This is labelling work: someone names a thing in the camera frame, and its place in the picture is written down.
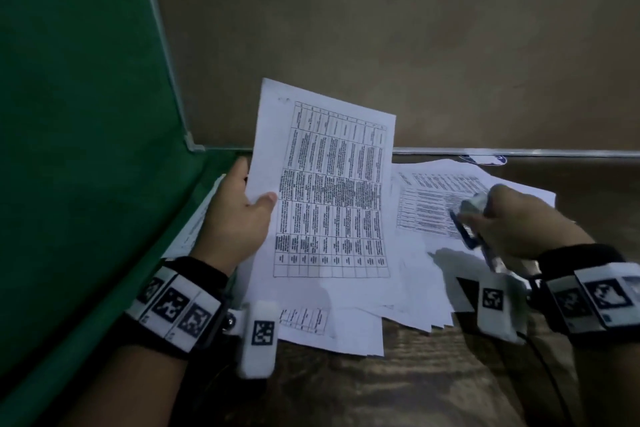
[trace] right hand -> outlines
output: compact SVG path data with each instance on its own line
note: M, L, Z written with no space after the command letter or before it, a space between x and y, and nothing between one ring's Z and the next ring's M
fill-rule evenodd
M587 232L539 197L502 184L489 191L485 215L460 213L458 219L503 258L536 260L548 250L594 243Z

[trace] stack of papers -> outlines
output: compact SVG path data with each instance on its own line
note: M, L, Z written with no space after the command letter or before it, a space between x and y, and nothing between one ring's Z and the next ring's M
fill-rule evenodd
M395 115L263 80L246 194L278 194L268 237L237 271L236 306L282 308L280 339L384 355L381 318L431 331L473 306L458 278L489 273L449 217L504 183L555 194L450 159L392 164ZM212 189L165 257L190 250Z

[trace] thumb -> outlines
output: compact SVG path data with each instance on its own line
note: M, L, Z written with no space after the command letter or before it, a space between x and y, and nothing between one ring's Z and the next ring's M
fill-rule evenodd
M482 216L480 213L460 213L458 214L458 220L480 234L491 223L490 218Z
M276 201L278 201L278 195L275 192L269 191L260 196L251 207L253 209L265 210L268 214L271 214L273 207L276 205Z

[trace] cable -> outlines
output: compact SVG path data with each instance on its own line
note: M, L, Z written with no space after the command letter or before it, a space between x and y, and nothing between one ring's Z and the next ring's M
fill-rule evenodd
M547 362L545 361L545 359L542 358L542 353L540 353L540 350L538 349L538 347L535 345L535 343L531 340L529 336L523 333L518 333L518 336L523 338L524 341L526 341L527 344L531 346L531 349L533 350L534 354L539 359L540 363L542 363L542 367L545 369L545 372L547 372L549 381L551 381L551 386L553 386L554 390L556 391L558 402L560 402L560 409L562 409L562 413L564 414L565 420L571 427L575 427L575 424L573 423L573 419L571 417L571 412L569 412L569 407L564 401L564 397L560 392L560 387L558 386L553 373L551 373L551 368L549 368L549 365L547 365Z

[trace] table surface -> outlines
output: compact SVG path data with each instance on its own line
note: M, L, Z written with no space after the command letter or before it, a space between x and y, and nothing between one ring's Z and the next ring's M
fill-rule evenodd
M430 160L397 156L398 162ZM640 161L510 158L485 167L558 194L557 206L596 239L640 259ZM468 296L477 285L463 284ZM384 358L281 343L265 390L226 387L207 401L205 424L231 426L565 425L557 396L529 346L474 334L474 314L430 334L385 321ZM576 425L584 425L569 342L534 314L529 333Z

